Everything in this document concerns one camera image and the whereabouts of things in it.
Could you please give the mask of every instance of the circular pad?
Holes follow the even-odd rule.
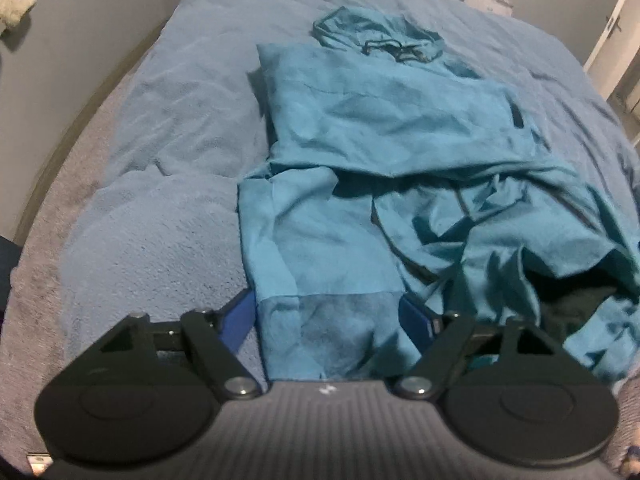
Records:
[[[141,375],[103,368],[84,384],[46,386],[34,417],[47,446],[77,462],[129,465],[171,454],[208,427],[213,396],[194,374]]]
[[[618,407],[602,384],[454,385],[446,419],[470,446],[526,467],[569,466],[594,458],[618,423]]]

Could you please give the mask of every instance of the white door frame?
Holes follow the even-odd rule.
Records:
[[[626,0],[618,0],[618,2],[616,3],[616,7],[613,9],[613,12],[611,13],[611,17],[607,22],[607,26],[605,27],[604,32],[598,39],[598,43],[596,43],[596,46],[594,47],[591,55],[589,56],[589,59],[582,67],[585,72],[587,72],[587,70],[591,68],[591,65],[593,64],[593,62],[596,61],[596,57],[598,57],[600,50],[602,49],[606,41],[609,39],[609,33],[611,31],[611,28],[613,27],[614,23],[616,23],[616,21],[618,20],[618,16],[622,11],[622,7],[624,7],[625,2]]]

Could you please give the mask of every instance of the door handle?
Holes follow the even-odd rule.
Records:
[[[609,16],[607,16],[607,20],[608,20],[607,27],[609,28],[609,35],[607,36],[607,39],[613,36],[613,33],[615,32],[616,29],[622,32],[622,29],[620,28],[620,15],[618,15],[618,17],[616,18],[616,21],[613,23],[610,22]]]

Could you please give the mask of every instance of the bedspread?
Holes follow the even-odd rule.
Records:
[[[133,310],[170,320],[246,285],[237,184],[273,131],[256,45],[314,43],[340,6],[404,16],[446,52],[516,89],[554,155],[638,227],[638,156],[555,38],[455,0],[182,0],[132,82],[100,189],[61,257],[66,358]],[[255,333],[241,359],[258,376]]]

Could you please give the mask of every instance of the bed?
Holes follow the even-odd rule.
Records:
[[[639,227],[637,153],[575,58],[526,23],[454,0],[182,0],[72,150],[12,275],[0,449],[14,465],[26,469],[26,453],[44,450],[31,415],[39,389],[124,315],[175,319],[246,285],[236,186],[270,139],[255,45],[312,43],[312,22],[340,6],[405,16],[482,76],[512,85],[552,151]],[[255,331],[239,358],[264,383]],[[640,421],[638,393],[640,379],[620,391],[612,467]]]

